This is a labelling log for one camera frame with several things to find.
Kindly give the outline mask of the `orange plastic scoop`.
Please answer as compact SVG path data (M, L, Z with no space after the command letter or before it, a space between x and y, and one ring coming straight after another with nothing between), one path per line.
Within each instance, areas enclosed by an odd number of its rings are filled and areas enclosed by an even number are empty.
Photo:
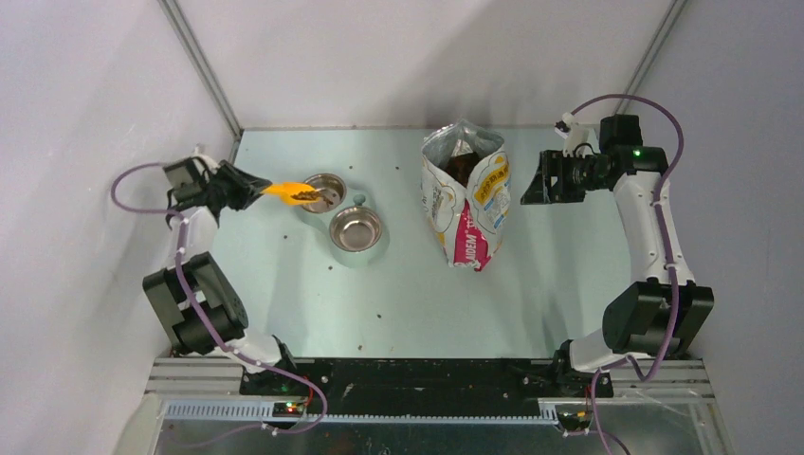
M261 190L263 195L272 195L278 197L287 206L301 206L297 201L292 199L292 195L301 191L319 191L313 186L302 182L283 182L273 183Z

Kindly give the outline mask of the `white yellow pet food bag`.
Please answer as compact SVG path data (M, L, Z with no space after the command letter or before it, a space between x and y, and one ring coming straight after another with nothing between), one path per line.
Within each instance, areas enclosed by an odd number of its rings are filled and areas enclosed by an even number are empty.
M503 136L459 119L424 139L421 163L424 212L448 264L482 271L512 205Z

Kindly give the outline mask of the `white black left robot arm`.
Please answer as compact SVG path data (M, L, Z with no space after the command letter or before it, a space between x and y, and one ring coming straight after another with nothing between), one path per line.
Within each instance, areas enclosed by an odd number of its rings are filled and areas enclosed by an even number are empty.
M206 155L162 169L171 185L165 219L175 246L142 287L174 352L227 356L247 373L264 372L275 393L291 393L300 370L287 346L249 330L245 305L211 254L222 211L249 208L270 181Z

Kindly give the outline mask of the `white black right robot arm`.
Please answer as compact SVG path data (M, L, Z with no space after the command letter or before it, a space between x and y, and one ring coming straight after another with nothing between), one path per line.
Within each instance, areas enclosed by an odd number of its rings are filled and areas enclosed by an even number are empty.
M639 118L603 118L596 147L571 113L562 115L556 130L563 146L541 152L521 204L581 203L592 191L610 191L632 279L606 307L600 329L563 346L569 359L553 368L551 381L560 394L575 396L588 386L589 373L620 361L685 354L714 307L714 295L697 284L686 264L669 204L667 156L644 145Z

